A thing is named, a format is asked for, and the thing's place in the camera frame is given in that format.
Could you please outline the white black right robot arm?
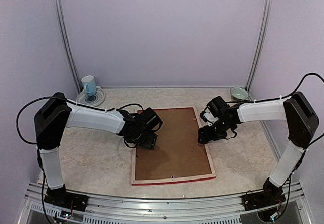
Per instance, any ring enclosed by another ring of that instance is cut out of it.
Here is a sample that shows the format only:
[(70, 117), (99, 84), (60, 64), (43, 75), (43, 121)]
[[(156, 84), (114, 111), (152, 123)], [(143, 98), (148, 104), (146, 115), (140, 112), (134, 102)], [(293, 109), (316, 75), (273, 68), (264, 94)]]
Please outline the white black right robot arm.
[(298, 88), (285, 96), (254, 101), (225, 101), (217, 96), (206, 104), (200, 118), (206, 125), (198, 130), (199, 144), (228, 139), (229, 130), (236, 136), (238, 125), (243, 123), (286, 122), (289, 143), (264, 184), (268, 187), (259, 194), (259, 202), (265, 206), (271, 205), (278, 198), (278, 188), (298, 169), (309, 146), (323, 137), (314, 137), (319, 127), (319, 117)]

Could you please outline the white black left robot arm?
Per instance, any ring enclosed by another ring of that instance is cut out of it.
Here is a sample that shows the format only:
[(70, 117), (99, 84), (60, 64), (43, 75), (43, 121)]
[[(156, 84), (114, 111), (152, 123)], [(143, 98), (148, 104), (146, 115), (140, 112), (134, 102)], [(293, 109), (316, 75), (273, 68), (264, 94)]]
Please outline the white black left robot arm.
[(128, 148), (143, 147), (154, 149), (157, 131), (163, 125), (158, 114), (150, 107), (139, 113), (130, 113), (125, 107), (98, 108), (88, 106), (65, 97), (62, 92), (35, 99), (23, 106), (20, 115), (27, 107), (38, 102), (45, 104), (34, 116), (34, 128), (38, 164), (43, 172), (51, 198), (60, 206), (71, 201), (65, 191), (65, 184), (59, 159), (59, 146), (66, 128), (86, 128), (118, 135)]

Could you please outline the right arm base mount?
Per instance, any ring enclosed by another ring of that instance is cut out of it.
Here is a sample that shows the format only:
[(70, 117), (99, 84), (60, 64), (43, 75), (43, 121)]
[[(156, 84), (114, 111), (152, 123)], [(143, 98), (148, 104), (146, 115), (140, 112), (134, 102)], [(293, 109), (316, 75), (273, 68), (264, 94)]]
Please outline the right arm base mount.
[(262, 191), (247, 191), (241, 198), (245, 211), (264, 208), (286, 201), (282, 186), (277, 187), (269, 178), (263, 184)]

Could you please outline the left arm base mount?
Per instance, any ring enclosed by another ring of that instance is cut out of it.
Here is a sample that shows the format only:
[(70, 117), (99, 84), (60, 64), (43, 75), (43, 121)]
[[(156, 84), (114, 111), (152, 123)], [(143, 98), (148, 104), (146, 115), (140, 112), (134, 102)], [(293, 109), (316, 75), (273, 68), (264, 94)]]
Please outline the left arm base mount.
[(65, 184), (48, 185), (44, 202), (71, 211), (85, 212), (89, 197), (87, 195), (69, 192)]

